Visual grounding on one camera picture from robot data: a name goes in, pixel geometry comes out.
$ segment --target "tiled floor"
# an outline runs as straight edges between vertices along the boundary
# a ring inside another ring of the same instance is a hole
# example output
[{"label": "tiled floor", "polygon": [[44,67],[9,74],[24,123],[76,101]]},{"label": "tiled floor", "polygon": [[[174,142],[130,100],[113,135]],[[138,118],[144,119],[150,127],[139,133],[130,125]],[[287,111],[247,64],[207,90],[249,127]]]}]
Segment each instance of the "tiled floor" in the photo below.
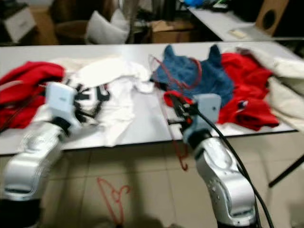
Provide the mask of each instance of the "tiled floor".
[{"label": "tiled floor", "polygon": [[[304,135],[274,134],[230,141],[264,198],[275,227],[304,223],[303,168],[273,189],[267,187],[270,179],[303,154]],[[7,160],[0,158],[1,174]],[[184,172],[171,143],[65,153],[47,185],[41,227],[93,228],[111,219],[105,199],[121,220],[115,201],[120,197],[126,228],[162,228],[171,223],[185,228],[217,227],[207,188],[191,155],[186,163],[189,170]],[[267,227],[262,211],[260,214]]]}]

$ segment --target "white pillow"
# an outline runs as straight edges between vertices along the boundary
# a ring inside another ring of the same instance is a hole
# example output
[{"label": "white pillow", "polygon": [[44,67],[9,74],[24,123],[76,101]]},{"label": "white pillow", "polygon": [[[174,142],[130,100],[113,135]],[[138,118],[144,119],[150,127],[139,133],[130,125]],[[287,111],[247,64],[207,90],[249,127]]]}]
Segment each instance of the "white pillow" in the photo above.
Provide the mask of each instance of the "white pillow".
[{"label": "white pillow", "polygon": [[107,21],[96,10],[93,12],[86,28],[86,39],[94,44],[124,44],[128,39],[130,26],[124,20],[122,12],[117,9]]}]

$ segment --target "white desk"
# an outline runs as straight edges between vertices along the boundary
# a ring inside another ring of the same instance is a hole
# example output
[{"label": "white desk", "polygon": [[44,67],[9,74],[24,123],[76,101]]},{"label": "white desk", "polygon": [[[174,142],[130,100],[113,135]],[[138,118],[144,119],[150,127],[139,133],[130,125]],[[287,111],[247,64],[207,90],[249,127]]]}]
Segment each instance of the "white desk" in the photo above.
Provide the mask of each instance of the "white desk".
[{"label": "white desk", "polygon": [[[212,12],[206,9],[189,7],[189,11],[205,24],[215,35],[223,41],[271,41],[272,37],[255,27],[254,22],[244,22],[231,11],[227,13]],[[246,33],[246,37],[239,39],[229,33],[237,29]]]},{"label": "white desk", "polygon": [[[178,55],[186,55],[197,59],[206,59],[209,48],[213,43],[183,43],[174,44],[174,50]],[[281,57],[298,58],[285,47],[273,42],[246,42],[247,46],[258,47]],[[219,43],[224,50],[239,43]],[[99,46],[35,46],[35,47],[2,47],[0,48],[0,75],[9,72],[26,61],[47,61],[57,57],[94,58],[107,55],[121,55],[125,59],[135,61],[148,67],[148,54],[161,58],[166,44],[148,45],[99,45]],[[136,118],[128,129],[119,137],[118,144],[152,143],[171,140],[167,124],[162,116],[159,101],[156,94],[143,95],[134,92],[134,112]],[[285,123],[278,127],[263,127],[255,132],[234,124],[220,125],[219,129],[226,136],[243,136],[261,133],[279,133],[293,131],[294,129]],[[13,154],[24,134],[25,130],[9,129],[0,135],[0,155]],[[181,139],[181,133],[177,126],[173,127],[176,139]],[[103,146],[102,133],[94,129],[84,131],[81,136],[71,139],[64,149],[81,149]]]}]

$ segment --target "black cable on robot arm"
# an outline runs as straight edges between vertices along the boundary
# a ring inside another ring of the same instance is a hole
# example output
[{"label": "black cable on robot arm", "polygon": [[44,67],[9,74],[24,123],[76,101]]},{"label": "black cable on robot arm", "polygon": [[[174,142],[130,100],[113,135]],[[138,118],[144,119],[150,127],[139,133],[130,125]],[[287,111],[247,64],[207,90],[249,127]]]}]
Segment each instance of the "black cable on robot arm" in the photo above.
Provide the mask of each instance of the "black cable on robot arm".
[{"label": "black cable on robot arm", "polygon": [[[206,123],[208,125],[210,125],[219,135],[219,137],[221,138],[221,140],[223,140],[223,142],[226,144],[226,146],[230,149],[230,151],[232,152],[232,154],[235,156],[238,164],[239,164],[239,167],[241,168],[240,172],[243,173],[243,175],[245,176],[245,178],[249,181],[257,199],[259,200],[259,202],[261,203],[261,206],[263,208],[263,211],[265,213],[265,216],[267,218],[267,221],[268,221],[268,224],[269,224],[269,227],[270,228],[274,228],[274,225],[273,225],[273,222],[272,222],[272,219],[270,217],[270,214],[269,214],[269,211],[267,209],[267,206],[266,204],[264,203],[261,195],[259,194],[259,192],[257,191],[257,189],[255,188],[255,186],[253,185],[251,179],[250,179],[250,176],[243,164],[243,162],[241,161],[240,157],[238,156],[238,154],[236,153],[236,151],[233,149],[233,147],[231,146],[231,144],[229,143],[229,141],[227,140],[227,138],[223,135],[223,133],[216,127],[216,125],[211,122],[205,115],[203,115],[199,110],[198,108],[196,107],[190,107],[190,111],[193,111],[195,114],[199,115],[204,121],[206,121]],[[260,218],[259,218],[259,215],[258,215],[258,208],[257,208],[257,203],[255,203],[255,210],[256,210],[256,214],[257,214],[257,223],[259,225],[259,227],[261,227],[261,222],[260,222]]]}]

